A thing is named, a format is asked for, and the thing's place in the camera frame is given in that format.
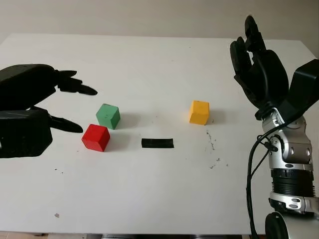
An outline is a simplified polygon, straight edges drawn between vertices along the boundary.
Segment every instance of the table surface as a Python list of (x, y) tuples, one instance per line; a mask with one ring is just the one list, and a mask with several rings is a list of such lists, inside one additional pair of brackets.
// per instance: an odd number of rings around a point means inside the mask
[[(0, 231), (122, 234), (248, 234), (247, 158), (262, 133), (256, 108), (233, 79), (231, 39), (13, 34), (0, 46), (0, 68), (42, 63), (77, 70), (96, 96), (57, 92), (49, 113), (97, 124), (103, 103), (118, 106), (105, 152), (82, 134), (52, 129), (34, 158), (0, 159)], [(299, 41), (268, 40), (289, 78), (314, 59)], [(193, 100), (210, 103), (205, 126), (189, 124)], [(318, 190), (318, 104), (306, 114)], [(173, 138), (173, 149), (141, 147)], [(255, 161), (265, 149), (259, 148)], [(271, 176), (253, 180), (257, 230), (264, 232)]]

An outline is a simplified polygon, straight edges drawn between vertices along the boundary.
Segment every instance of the black rectangle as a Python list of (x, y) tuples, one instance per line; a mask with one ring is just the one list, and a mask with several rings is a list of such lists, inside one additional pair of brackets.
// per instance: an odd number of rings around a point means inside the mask
[(142, 138), (142, 148), (174, 148), (172, 138)]

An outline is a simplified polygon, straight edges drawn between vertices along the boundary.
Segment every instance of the black cable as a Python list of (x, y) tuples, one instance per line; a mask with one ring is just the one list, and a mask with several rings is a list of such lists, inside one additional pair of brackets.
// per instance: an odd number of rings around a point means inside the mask
[(248, 216), (250, 220), (250, 229), (252, 233), (253, 239), (259, 239), (259, 236), (255, 229), (255, 223), (254, 223), (254, 214), (253, 214), (253, 206), (252, 206), (252, 198), (251, 198), (251, 179), (252, 179), (252, 162), (253, 162), (253, 156), (255, 153), (255, 150), (257, 146), (262, 143), (262, 140), (267, 138), (270, 134), (274, 133), (275, 131), (286, 127), (287, 125), (291, 124), (293, 121), (298, 119), (299, 117), (294, 117), (293, 119), (272, 128), (271, 130), (264, 133), (262, 136), (257, 137), (257, 141), (254, 143), (253, 147), (250, 150), (249, 158), (248, 158), (248, 170), (247, 170), (247, 186), (246, 186), (246, 200), (247, 200), (247, 210), (248, 210)]
[(267, 157), (268, 153), (270, 152), (269, 149), (267, 149), (267, 152), (265, 153), (264, 157), (259, 161), (259, 163), (257, 164), (257, 166), (255, 167), (255, 169), (253, 170), (253, 172), (251, 173), (251, 177), (253, 177), (254, 173), (256, 172), (256, 170), (258, 169), (258, 167), (263, 163), (263, 161), (265, 160), (265, 158)]

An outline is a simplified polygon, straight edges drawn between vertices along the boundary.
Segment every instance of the wooden block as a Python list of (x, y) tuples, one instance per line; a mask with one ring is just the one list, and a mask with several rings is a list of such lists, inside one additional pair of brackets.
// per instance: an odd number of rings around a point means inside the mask
[(91, 150), (103, 152), (110, 140), (110, 133), (104, 126), (90, 124), (85, 131), (82, 142)]
[(189, 122), (205, 125), (209, 118), (209, 103), (193, 101), (189, 111)]
[(102, 104), (99, 111), (96, 113), (96, 118), (100, 125), (115, 129), (121, 118), (119, 108), (108, 104)]

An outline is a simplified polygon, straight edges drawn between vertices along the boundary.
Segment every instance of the robotic hand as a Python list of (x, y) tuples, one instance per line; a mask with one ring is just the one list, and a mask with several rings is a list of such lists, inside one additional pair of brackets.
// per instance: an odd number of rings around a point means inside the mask
[(58, 71), (42, 64), (15, 65), (0, 71), (0, 158), (39, 156), (51, 143), (50, 128), (83, 132), (81, 126), (49, 115), (34, 105), (55, 92), (97, 91), (72, 78), (76, 71)]
[[(317, 239), (319, 236), (319, 198), (313, 187), (312, 146), (306, 136), (304, 112), (319, 99), (319, 60), (299, 67), (289, 81), (278, 56), (267, 50), (252, 16), (245, 21), (247, 40), (239, 37), (230, 45), (235, 80), (249, 101), (258, 108), (264, 135), (249, 155), (247, 208), (253, 238), (255, 230), (251, 179), (253, 154), (262, 140), (269, 152), (273, 191), (269, 202), (275, 209), (266, 217), (268, 239)], [(253, 53), (253, 64), (247, 51)]]

